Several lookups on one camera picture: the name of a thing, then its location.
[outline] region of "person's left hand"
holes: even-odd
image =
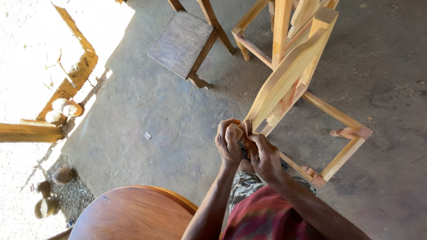
[[[223,120],[218,125],[218,133],[215,137],[216,147],[222,157],[224,167],[238,167],[242,160],[242,150],[236,141],[236,132],[230,123],[240,124],[240,120]]]

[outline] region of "red shirt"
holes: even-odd
[[[234,206],[221,239],[324,238],[279,193],[265,186]]]

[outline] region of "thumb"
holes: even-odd
[[[236,141],[236,131],[232,126],[227,127],[227,131],[225,132],[225,141],[227,142],[227,145],[239,148]]]

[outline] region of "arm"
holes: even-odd
[[[240,124],[240,121],[229,119],[218,126],[215,143],[222,157],[222,164],[215,181],[185,230],[183,240],[219,239],[233,178],[242,160],[236,132],[233,127],[229,127],[230,123]]]
[[[255,171],[324,238],[329,240],[370,239],[362,230],[283,171],[279,149],[273,146],[264,135],[252,134],[252,123],[249,120],[245,122],[244,144],[249,151]]]

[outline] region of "wooden chair frame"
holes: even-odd
[[[245,118],[245,120],[252,120],[253,129],[257,129],[264,119],[267,119],[267,125],[261,134],[268,136],[295,102],[303,97],[348,126],[345,129],[331,131],[332,136],[346,137],[351,140],[320,174],[315,173],[311,168],[306,170],[301,168],[289,157],[280,153],[280,158],[319,187],[324,185],[372,134],[370,129],[307,92],[337,17],[338,12],[335,10],[326,7],[319,9],[313,18],[307,41],[291,50],[273,71],[260,89]]]
[[[181,5],[179,0],[168,0],[169,4],[175,10],[178,11],[184,11],[186,12],[185,8]],[[191,68],[190,73],[185,79],[190,79],[190,81],[198,88],[207,87],[208,89],[212,87],[211,84],[207,83],[205,80],[202,80],[197,75],[197,70],[202,65],[202,62],[208,55],[210,49],[212,48],[213,44],[215,43],[216,39],[219,38],[221,43],[227,48],[227,50],[230,52],[230,54],[234,53],[234,47],[231,44],[229,38],[225,34],[224,30],[222,29],[221,25],[219,24],[214,10],[212,9],[212,5],[209,0],[197,0],[197,2],[200,5],[200,8],[203,11],[203,14],[205,15],[206,21],[208,24],[213,28],[212,34],[209,36],[207,42],[203,46],[202,51],[200,52],[199,56],[197,57],[196,61],[193,64],[193,67]]]
[[[249,50],[274,70],[292,49],[308,39],[313,17],[318,10],[323,6],[335,9],[338,1],[321,0],[319,2],[319,0],[299,0],[297,2],[297,0],[258,0],[231,32],[246,61],[250,60]],[[243,33],[267,4],[269,5],[272,21],[271,29],[273,31],[272,58],[269,58],[269,56],[248,41]],[[295,9],[292,19],[290,19],[291,8]],[[289,22],[291,22],[292,27],[288,32]]]

